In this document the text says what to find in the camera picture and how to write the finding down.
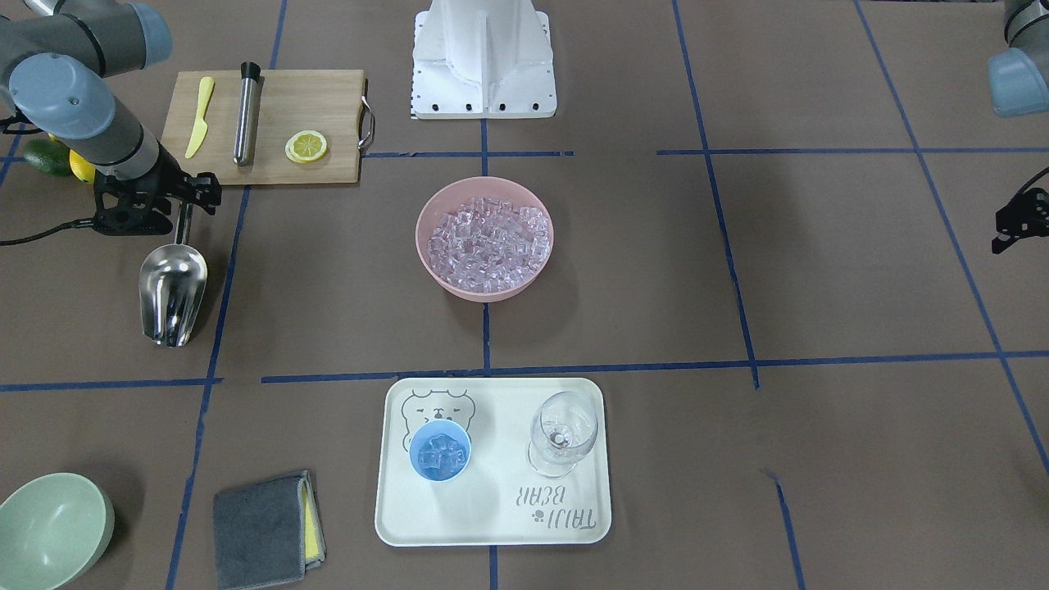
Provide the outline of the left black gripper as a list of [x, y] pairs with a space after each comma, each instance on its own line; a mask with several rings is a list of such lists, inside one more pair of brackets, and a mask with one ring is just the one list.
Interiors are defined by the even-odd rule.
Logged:
[[1001, 254], [1026, 238], [1048, 236], [1048, 194], [1041, 188], [1019, 192], [994, 214], [992, 253]]

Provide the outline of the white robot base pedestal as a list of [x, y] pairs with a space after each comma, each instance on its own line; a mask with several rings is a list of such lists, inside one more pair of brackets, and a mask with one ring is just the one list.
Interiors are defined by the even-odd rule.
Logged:
[[434, 1], [418, 12], [413, 34], [415, 119], [556, 114], [550, 20], [531, 1]]

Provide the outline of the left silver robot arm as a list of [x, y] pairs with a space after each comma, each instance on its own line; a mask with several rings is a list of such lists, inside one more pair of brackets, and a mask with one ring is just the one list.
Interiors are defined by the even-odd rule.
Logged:
[[[1048, 111], [1048, 2], [1005, 1], [1003, 37], [1007, 45], [987, 62], [992, 111], [999, 117], [1034, 115]], [[992, 251], [1001, 254], [1026, 238], [1048, 235], [1047, 191], [1039, 188], [1044, 168], [1027, 180], [997, 210]]]

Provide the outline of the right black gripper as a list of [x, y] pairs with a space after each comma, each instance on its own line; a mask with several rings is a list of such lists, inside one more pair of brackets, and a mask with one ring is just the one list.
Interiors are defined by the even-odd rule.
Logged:
[[102, 235], [166, 235], [173, 231], [175, 204], [198, 207], [213, 216], [222, 202], [222, 186], [210, 172], [189, 175], [156, 171], [140, 180], [95, 175], [95, 213], [91, 228]]

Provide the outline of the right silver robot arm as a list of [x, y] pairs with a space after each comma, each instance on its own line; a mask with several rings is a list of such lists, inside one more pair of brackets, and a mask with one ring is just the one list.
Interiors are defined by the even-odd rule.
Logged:
[[160, 12], [141, 2], [30, 1], [34, 18], [2, 22], [4, 134], [22, 124], [46, 132], [95, 169], [95, 212], [59, 225], [111, 235], [166, 235], [187, 243], [194, 208], [214, 214], [221, 186], [191, 175], [107, 78], [164, 62], [173, 38]]

